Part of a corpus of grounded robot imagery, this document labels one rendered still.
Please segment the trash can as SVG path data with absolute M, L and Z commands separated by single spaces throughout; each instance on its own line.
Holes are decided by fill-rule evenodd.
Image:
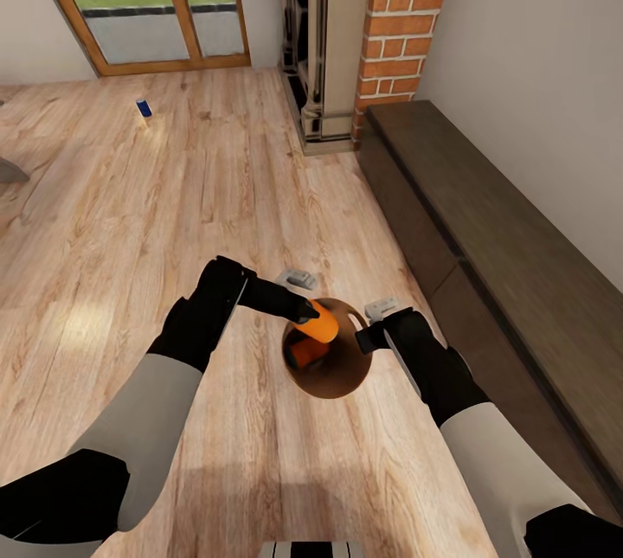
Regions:
M 332 349 L 327 356 L 312 362 L 310 366 L 296 371 L 289 366 L 286 349 L 291 343 L 303 340 L 306 333 L 296 328 L 296 322 L 288 320 L 281 338 L 281 357 L 286 373 L 292 382 L 311 397 L 321 400 L 338 400 L 354 393 L 367 378 L 373 354 L 364 355 L 356 340 L 358 331 L 351 320 L 353 314 L 363 329 L 368 327 L 362 314 L 353 306 L 338 298 L 315 298 L 339 321 L 339 332 L 332 340 Z

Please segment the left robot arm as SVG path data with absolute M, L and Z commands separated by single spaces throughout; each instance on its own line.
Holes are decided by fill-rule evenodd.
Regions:
M 114 532 L 144 520 L 238 304 L 296 323 L 319 318 L 292 292 L 293 285 L 318 288 L 309 272 L 286 267 L 264 281 L 239 262 L 216 258 L 193 295 L 172 306 L 163 332 L 66 457 L 0 488 L 0 558 L 91 558 Z

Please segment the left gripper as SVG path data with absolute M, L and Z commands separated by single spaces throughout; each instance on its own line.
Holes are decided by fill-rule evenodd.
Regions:
M 268 294 L 266 301 L 257 311 L 284 317 L 298 323 L 302 317 L 319 318 L 319 312 L 306 304 L 307 298 L 294 294 L 283 286 L 268 283 Z

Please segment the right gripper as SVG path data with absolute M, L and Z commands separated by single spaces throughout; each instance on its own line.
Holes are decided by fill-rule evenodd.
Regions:
M 381 342 L 381 339 L 378 336 L 378 329 L 382 323 L 383 323 L 383 320 L 378 320 L 377 322 L 373 323 L 369 327 L 366 327 L 366 329 L 358 330 L 355 333 L 356 340 L 359 343 L 359 346 L 361 347 L 361 350 L 364 353 L 364 355 L 367 355 L 368 353 L 372 353 L 373 351 L 376 351 L 376 350 L 387 349 L 387 346 L 385 346 L 385 344 Z

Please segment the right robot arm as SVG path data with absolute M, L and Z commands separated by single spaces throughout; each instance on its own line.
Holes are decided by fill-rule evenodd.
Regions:
M 364 306 L 364 355 L 391 348 L 429 407 L 498 558 L 623 558 L 623 528 L 596 516 L 472 379 L 466 361 L 393 296 Z

